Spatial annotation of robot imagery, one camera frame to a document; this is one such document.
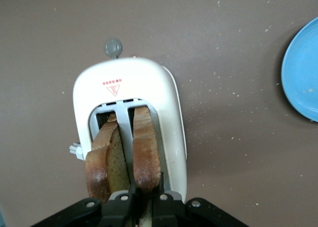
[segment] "bread slice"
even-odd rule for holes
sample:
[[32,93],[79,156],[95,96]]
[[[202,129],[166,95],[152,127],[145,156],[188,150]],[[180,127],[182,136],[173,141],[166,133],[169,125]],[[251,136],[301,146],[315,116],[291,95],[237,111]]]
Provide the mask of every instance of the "bread slice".
[[160,181],[160,161],[153,122],[148,107],[135,108],[133,169],[136,184],[149,193]]
[[129,189],[127,166],[119,127],[114,115],[99,130],[85,160],[86,185],[90,197],[106,203],[111,193]]

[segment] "warning triangle symbol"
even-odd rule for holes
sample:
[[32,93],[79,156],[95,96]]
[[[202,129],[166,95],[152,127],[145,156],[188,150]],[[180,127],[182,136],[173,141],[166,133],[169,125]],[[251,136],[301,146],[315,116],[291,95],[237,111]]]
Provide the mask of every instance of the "warning triangle symbol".
[[116,96],[119,90],[119,84],[118,85],[113,85],[113,86],[108,86],[107,89],[114,95]]

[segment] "blue plate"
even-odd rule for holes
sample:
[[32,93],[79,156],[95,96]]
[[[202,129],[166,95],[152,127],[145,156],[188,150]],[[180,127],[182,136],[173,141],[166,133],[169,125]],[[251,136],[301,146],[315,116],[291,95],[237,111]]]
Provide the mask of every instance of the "blue plate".
[[318,17],[290,43],[283,60],[282,84],[292,106],[318,122]]

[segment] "metal bolt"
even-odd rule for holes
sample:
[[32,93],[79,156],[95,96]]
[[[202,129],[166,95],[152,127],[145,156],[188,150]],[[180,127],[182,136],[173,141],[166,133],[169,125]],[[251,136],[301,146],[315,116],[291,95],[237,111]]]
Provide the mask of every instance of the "metal bolt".
[[121,197],[120,197],[120,199],[121,199],[122,201],[127,201],[128,198],[129,198],[128,196],[121,196]]
[[200,202],[198,202],[198,201],[192,201],[191,202],[191,205],[193,206],[193,207],[200,207]]
[[168,199],[168,196],[165,194],[160,195],[160,200],[166,201]]
[[86,207],[90,208],[90,207],[93,207],[94,205],[95,205],[95,202],[91,201],[86,204]]

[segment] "gray round knob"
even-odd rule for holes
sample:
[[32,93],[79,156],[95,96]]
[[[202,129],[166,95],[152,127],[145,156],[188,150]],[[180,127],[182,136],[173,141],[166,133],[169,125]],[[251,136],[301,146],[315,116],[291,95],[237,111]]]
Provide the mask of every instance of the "gray round knob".
[[106,41],[105,44],[105,53],[113,58],[116,59],[119,57],[121,52],[123,51],[123,45],[117,38],[112,38]]

